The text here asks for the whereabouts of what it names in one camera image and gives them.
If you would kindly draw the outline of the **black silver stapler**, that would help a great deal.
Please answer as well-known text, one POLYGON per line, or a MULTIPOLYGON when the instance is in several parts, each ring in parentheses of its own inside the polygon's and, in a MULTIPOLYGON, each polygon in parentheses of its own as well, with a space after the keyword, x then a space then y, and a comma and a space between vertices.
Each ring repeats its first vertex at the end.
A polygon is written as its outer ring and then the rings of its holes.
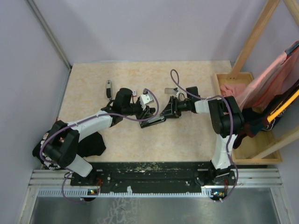
POLYGON ((156 124, 163 123, 165 121, 166 121, 166 118, 164 116, 156 116, 156 117, 154 117, 150 120, 140 122, 140 127, 141 128, 146 128, 146 127, 149 127, 149 126, 153 126, 153 125, 156 125, 156 124))

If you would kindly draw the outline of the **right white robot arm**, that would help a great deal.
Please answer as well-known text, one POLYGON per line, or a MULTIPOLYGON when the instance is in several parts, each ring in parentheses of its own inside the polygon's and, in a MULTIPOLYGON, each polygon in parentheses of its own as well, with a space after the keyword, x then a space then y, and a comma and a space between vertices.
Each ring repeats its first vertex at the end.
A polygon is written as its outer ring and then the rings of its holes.
POLYGON ((181 100, 183 93, 177 88, 165 88, 164 92, 172 96, 160 115, 165 119, 178 119, 186 111, 210 115, 216 133, 216 147, 211 160, 214 169, 209 172, 208 177, 211 183, 218 185, 225 180, 224 170, 231 166, 233 143, 245 123, 242 112, 233 96, 201 99, 196 86, 189 87, 186 91, 187 97, 181 100))

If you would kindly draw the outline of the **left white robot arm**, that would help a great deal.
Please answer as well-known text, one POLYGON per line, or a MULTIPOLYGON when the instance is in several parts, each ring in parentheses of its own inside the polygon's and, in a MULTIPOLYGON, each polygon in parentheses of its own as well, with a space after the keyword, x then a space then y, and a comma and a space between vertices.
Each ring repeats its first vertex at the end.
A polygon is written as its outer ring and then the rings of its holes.
POLYGON ((89 162, 78 155, 79 143, 100 130, 113 127, 123 119, 145 122, 158 114, 158 107, 149 107, 150 103, 158 101, 149 89, 144 89, 135 103, 131 101, 132 95, 130 89, 121 88, 115 98, 94 115, 69 123, 61 120, 55 122, 41 145, 40 158, 80 175, 81 181, 87 185, 94 184, 97 173, 92 171, 93 167, 89 162))

